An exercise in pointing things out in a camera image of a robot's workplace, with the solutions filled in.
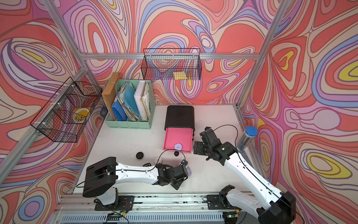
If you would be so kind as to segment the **purple round earphone case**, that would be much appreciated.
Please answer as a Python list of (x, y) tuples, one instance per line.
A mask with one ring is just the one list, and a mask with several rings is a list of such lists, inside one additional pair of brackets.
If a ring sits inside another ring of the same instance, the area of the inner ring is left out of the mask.
[(182, 144), (180, 144), (180, 143), (176, 143), (176, 144), (174, 145), (174, 149), (175, 149), (175, 150), (178, 150), (178, 151), (181, 151), (181, 150), (183, 149), (183, 146), (182, 146)]

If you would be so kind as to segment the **purple oval earphone case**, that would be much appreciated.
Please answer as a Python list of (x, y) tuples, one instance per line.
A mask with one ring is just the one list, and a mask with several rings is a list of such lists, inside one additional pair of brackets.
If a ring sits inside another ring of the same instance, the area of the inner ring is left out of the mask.
[(191, 176), (192, 175), (192, 171), (190, 169), (189, 166), (186, 166), (186, 170), (187, 170), (187, 176)]

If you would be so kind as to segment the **pink top drawer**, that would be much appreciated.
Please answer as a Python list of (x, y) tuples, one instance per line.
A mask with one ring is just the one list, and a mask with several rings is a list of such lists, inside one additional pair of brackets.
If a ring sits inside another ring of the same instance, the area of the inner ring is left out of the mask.
[(167, 128), (163, 149), (174, 149), (174, 145), (180, 143), (183, 146), (181, 152), (191, 153), (193, 140), (194, 131), (191, 128)]

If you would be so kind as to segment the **black drawer cabinet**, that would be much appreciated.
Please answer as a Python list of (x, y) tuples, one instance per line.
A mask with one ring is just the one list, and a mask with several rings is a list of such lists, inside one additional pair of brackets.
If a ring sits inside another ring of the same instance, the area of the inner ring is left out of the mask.
[(164, 130), (167, 128), (191, 128), (195, 131), (194, 107), (190, 105), (169, 105)]

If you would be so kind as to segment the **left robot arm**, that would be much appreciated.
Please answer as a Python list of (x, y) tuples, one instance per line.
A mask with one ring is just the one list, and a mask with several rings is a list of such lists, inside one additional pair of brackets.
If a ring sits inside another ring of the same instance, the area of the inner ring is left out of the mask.
[(170, 185), (178, 190), (188, 179), (187, 165), (188, 162), (182, 160), (176, 167), (159, 162), (150, 167), (138, 167), (117, 163), (115, 157), (108, 157), (87, 167), (82, 196), (97, 198), (102, 205), (112, 205), (117, 202), (115, 185), (120, 183)]

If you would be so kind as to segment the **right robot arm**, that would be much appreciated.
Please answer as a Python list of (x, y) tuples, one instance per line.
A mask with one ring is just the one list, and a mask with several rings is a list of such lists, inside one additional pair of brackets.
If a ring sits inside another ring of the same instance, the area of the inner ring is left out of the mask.
[(261, 176), (242, 152), (245, 145), (234, 146), (229, 142), (222, 143), (211, 127), (200, 133), (201, 141), (194, 144), (194, 153), (203, 155), (207, 160), (219, 162), (233, 172), (253, 193), (249, 196), (232, 185), (227, 185), (211, 201), (210, 209), (220, 205), (225, 209), (238, 208), (257, 218), (261, 224), (291, 224), (298, 216), (296, 198), (282, 192)]

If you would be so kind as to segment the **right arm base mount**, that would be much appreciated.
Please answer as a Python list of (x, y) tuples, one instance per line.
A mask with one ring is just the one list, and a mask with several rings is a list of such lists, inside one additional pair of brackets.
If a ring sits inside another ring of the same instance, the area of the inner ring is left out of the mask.
[(229, 204), (228, 200), (222, 195), (206, 195), (205, 201), (209, 210), (235, 210), (236, 207)]

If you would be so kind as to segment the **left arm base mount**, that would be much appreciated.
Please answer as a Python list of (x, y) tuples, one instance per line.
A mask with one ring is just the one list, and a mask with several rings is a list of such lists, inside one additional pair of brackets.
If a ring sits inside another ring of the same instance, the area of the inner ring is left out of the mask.
[(117, 196), (115, 202), (109, 205), (102, 205), (98, 199), (94, 200), (95, 211), (131, 211), (134, 205), (134, 196)]

